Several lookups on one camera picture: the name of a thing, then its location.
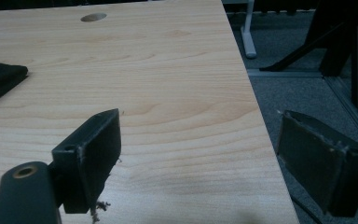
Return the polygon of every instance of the wooden desk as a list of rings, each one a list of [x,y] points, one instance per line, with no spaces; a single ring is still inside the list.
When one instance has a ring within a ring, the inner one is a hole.
[[[1,11],[0,63],[30,71],[0,99],[0,176],[117,107],[101,223],[297,223],[220,0]]]

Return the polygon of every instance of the gray carpet floor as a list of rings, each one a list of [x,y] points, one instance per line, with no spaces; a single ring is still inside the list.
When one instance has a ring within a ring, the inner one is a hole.
[[[276,63],[304,43],[313,12],[297,12],[294,16],[275,12],[254,13],[251,33],[255,42],[257,58],[253,60],[245,57],[241,39],[240,27],[245,20],[245,15],[229,13],[227,16],[245,67],[251,75],[253,72],[256,73],[256,69],[260,67]],[[324,52],[324,49],[316,49],[290,65],[285,71],[289,73],[305,71],[318,74]],[[345,83],[348,88],[351,86],[351,79],[348,78],[351,76],[349,66],[346,66],[342,72],[342,78],[346,78]],[[250,76],[250,79],[274,147],[277,146],[282,121],[281,113],[284,110],[293,110],[313,116],[358,142],[358,125],[322,76]],[[358,212],[356,217],[332,217],[323,214],[309,194],[285,169],[280,159],[279,161],[289,192],[308,207],[322,223],[358,223]],[[314,223],[303,209],[295,203],[294,205],[301,224]]]

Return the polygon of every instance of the desk surface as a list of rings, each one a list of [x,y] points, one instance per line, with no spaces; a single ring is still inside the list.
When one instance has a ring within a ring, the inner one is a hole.
[[[0,176],[117,107],[101,223],[297,223],[220,0],[1,11],[0,63],[30,71],[0,99]]]

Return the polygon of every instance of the wood grain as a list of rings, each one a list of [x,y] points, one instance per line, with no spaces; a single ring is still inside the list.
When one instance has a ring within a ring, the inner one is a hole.
[[[298,222],[219,0],[1,11],[0,63],[30,71],[0,99],[0,176],[119,108],[101,223]]]

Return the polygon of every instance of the white desk leg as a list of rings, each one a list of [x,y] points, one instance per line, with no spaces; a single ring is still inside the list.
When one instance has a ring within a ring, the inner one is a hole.
[[[245,47],[245,54],[246,57],[249,59],[253,59],[256,57],[255,45],[253,43],[253,39],[251,36],[251,21],[252,21],[254,4],[255,4],[255,0],[248,1],[245,23],[241,27],[242,41]]]

